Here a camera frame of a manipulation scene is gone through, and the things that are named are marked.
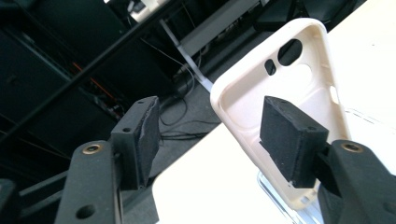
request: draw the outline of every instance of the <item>brass insert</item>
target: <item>brass insert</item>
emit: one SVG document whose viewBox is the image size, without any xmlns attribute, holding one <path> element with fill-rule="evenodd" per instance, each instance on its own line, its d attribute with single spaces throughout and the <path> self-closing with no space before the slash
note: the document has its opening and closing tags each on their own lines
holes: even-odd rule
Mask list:
<svg viewBox="0 0 396 224">
<path fill-rule="evenodd" d="M 100 151 L 102 149 L 101 145 L 90 145 L 88 147 L 84 147 L 84 149 L 82 149 L 82 153 L 87 154 L 87 155 L 91 155 L 94 154 L 98 151 Z"/>
</svg>

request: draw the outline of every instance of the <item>screw hole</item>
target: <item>screw hole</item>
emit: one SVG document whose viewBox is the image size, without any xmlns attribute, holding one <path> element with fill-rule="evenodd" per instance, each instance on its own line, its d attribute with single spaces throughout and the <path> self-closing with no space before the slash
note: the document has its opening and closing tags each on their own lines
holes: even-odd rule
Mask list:
<svg viewBox="0 0 396 224">
<path fill-rule="evenodd" d="M 76 212 L 76 217 L 78 219 L 85 219 L 91 217 L 95 213 L 95 207 L 92 204 L 80 207 Z"/>
</svg>

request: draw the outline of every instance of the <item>white table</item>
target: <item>white table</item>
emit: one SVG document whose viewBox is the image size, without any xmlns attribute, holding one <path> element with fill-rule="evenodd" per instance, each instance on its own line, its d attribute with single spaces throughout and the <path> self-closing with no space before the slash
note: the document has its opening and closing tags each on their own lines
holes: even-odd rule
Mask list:
<svg viewBox="0 0 396 224">
<path fill-rule="evenodd" d="M 369 0 L 329 39 L 352 140 L 370 147 L 395 175 L 394 11 L 394 0 Z M 288 223 L 259 187 L 257 173 L 221 124 L 155 181 L 160 223 Z"/>
</svg>

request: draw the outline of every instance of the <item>camera cutout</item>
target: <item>camera cutout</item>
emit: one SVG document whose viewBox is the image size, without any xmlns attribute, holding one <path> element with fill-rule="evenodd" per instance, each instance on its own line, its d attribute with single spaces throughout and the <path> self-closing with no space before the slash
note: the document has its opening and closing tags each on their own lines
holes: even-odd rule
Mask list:
<svg viewBox="0 0 396 224">
<path fill-rule="evenodd" d="M 294 63 L 303 53 L 303 44 L 298 39 L 291 39 L 277 54 L 279 63 L 283 66 L 289 66 Z"/>
</svg>

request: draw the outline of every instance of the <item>phone case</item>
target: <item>phone case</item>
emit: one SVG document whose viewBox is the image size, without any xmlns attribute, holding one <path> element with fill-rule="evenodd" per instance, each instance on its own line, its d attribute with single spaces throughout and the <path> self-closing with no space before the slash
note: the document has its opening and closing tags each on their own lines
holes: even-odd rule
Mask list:
<svg viewBox="0 0 396 224">
<path fill-rule="evenodd" d="M 291 40 L 300 42 L 302 51 L 294 62 L 285 65 L 278 59 L 279 50 Z M 349 139 L 333 71 L 323 24 L 314 19 L 297 19 L 273 33 L 219 77 L 210 94 L 219 118 L 284 202 L 295 210 L 314 201 L 318 188 L 294 188 L 260 144 L 263 99 L 270 95 L 295 104 L 330 131 L 329 143 Z"/>
</svg>

